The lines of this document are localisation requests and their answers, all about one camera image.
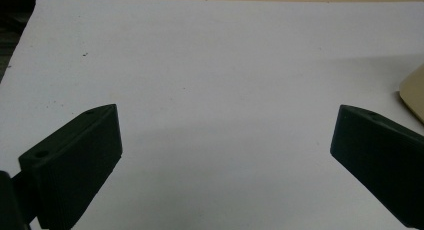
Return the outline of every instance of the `white paper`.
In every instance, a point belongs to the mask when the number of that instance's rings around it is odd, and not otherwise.
[[[116,103],[123,158],[74,229],[404,229],[329,149],[340,104],[424,133],[397,95],[424,62],[423,16],[423,3],[37,0],[0,85],[1,169]]]

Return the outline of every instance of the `white table surface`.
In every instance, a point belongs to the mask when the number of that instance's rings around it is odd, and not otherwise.
[[[423,3],[37,0],[0,84],[1,169],[116,103],[123,158],[74,229],[404,229],[329,149],[340,104],[424,134],[397,97],[423,19]]]

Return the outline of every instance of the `screw hole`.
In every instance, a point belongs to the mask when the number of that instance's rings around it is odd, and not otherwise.
[[[49,155],[49,152],[48,151],[40,151],[40,152],[38,152],[38,153],[35,154],[35,157],[36,158],[43,158],[43,157],[45,157],[47,155]]]

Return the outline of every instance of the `white sheet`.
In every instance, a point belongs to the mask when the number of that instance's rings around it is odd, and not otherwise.
[[[74,229],[404,229],[329,149],[340,104],[424,133],[396,93],[424,60],[423,17],[423,3],[37,0],[0,85],[1,169],[117,103],[123,158]]]

